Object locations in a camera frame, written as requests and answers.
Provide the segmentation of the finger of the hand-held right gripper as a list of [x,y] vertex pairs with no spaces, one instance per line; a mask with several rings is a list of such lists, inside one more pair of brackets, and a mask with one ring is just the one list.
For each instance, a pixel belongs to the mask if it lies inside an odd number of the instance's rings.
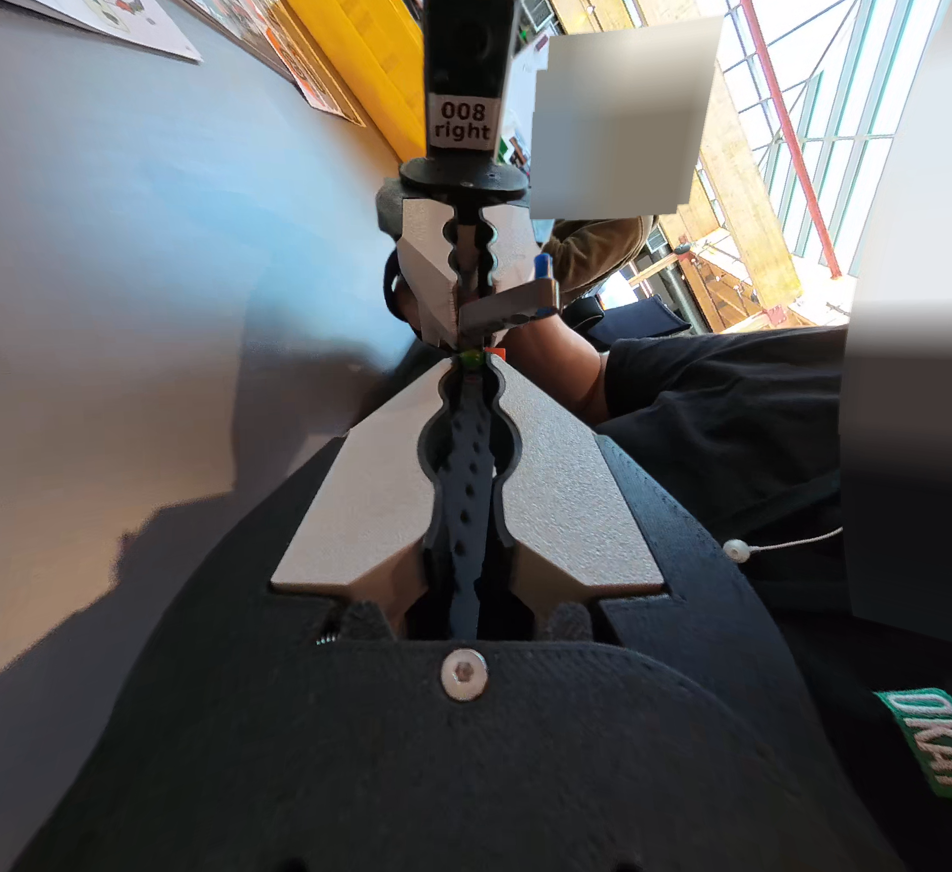
[[477,297],[477,226],[460,224],[445,203],[404,198],[396,249],[417,303],[422,341],[458,352],[460,307]]
[[476,291],[488,296],[530,282],[540,253],[530,209],[506,203],[477,212]]

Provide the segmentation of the person's right forearm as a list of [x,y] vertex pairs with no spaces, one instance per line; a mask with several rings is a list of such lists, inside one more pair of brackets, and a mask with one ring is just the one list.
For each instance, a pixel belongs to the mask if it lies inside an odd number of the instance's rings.
[[506,331],[501,343],[509,365],[577,418],[591,427],[609,419],[608,355],[569,328],[560,315]]

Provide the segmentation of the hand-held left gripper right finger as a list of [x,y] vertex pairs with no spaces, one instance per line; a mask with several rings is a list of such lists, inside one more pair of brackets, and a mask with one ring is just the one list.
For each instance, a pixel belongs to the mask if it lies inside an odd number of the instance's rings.
[[660,568],[594,431],[499,357],[487,363],[514,439],[501,484],[514,595],[544,620],[559,604],[661,593]]

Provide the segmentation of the black office chair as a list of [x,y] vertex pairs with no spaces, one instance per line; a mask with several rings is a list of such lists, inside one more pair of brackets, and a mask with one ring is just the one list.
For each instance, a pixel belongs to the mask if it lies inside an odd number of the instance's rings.
[[583,296],[563,309],[562,319],[600,352],[618,341],[667,338],[692,330],[656,296],[608,309],[596,296]]

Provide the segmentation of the person's right hand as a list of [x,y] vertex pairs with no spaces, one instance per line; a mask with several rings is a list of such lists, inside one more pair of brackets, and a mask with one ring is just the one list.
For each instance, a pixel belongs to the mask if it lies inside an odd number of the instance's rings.
[[387,297],[391,313],[411,326],[417,337],[430,345],[439,344],[439,334],[427,310],[421,310],[419,302],[404,277],[397,275]]

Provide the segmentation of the yellow plastic bin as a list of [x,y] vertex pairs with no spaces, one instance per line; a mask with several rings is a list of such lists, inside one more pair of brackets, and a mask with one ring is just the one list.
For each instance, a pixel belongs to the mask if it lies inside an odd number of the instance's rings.
[[392,150],[425,155],[423,37],[403,0],[288,0]]

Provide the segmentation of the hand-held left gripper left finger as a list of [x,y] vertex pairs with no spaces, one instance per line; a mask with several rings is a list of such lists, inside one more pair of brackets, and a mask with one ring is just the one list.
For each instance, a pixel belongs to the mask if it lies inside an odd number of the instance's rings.
[[349,431],[270,583],[281,593],[371,601],[397,633],[426,592],[422,541],[436,490],[421,462],[444,409],[446,358]]

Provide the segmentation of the grey toy arm orange claws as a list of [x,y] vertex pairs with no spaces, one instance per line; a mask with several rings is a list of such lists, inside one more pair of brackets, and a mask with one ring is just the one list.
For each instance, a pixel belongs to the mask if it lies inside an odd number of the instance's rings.
[[561,312],[561,289],[554,276],[552,256],[539,253],[532,264],[530,280],[460,307],[455,352],[490,349],[498,334]]

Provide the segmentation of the black perforated mat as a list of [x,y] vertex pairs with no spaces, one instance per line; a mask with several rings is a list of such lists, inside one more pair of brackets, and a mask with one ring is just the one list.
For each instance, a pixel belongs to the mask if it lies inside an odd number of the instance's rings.
[[460,366],[450,376],[446,431],[438,458],[440,520],[433,550],[446,637],[472,640],[478,632],[494,459],[486,404],[486,365]]

